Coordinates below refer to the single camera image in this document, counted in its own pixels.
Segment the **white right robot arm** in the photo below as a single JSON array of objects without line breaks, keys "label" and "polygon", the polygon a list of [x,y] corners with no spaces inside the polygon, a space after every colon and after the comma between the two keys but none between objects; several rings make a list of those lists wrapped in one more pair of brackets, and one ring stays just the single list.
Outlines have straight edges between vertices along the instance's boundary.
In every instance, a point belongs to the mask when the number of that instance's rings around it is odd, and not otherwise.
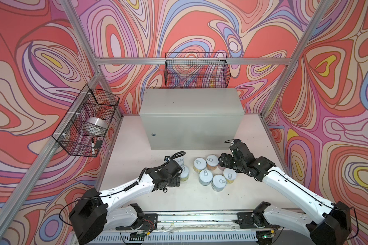
[{"label": "white right robot arm", "polygon": [[302,212],[278,208],[261,202],[252,212],[238,213],[236,223],[241,227],[264,228],[276,225],[304,235],[316,245],[343,245],[352,232],[351,213],[354,208],[339,201],[334,203],[310,191],[284,173],[266,157],[256,158],[239,139],[230,139],[230,153],[219,157],[219,165],[245,174],[255,181],[277,190],[298,206]]}]

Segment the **teal label can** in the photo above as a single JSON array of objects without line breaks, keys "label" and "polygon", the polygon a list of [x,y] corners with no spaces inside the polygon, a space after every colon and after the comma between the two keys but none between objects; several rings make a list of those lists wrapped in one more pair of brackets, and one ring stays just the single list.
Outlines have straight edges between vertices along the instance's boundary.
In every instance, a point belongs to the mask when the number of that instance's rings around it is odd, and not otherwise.
[{"label": "teal label can", "polygon": [[185,165],[185,160],[184,160],[184,158],[183,158],[183,157],[178,157],[178,158],[175,158],[174,160],[175,160],[175,161],[177,162],[177,164],[178,164],[178,165],[180,165],[180,166]]}]

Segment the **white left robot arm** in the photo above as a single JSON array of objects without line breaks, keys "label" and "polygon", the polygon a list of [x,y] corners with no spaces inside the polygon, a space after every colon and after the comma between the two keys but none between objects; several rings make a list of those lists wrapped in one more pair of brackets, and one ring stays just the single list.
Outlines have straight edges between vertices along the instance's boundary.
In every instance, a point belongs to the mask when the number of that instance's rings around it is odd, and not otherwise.
[{"label": "white left robot arm", "polygon": [[68,215],[80,245],[86,245],[102,232],[118,228],[153,229],[138,204],[140,196],[180,185],[183,169],[173,159],[153,168],[144,168],[138,178],[118,187],[96,191],[91,188],[76,202]]}]

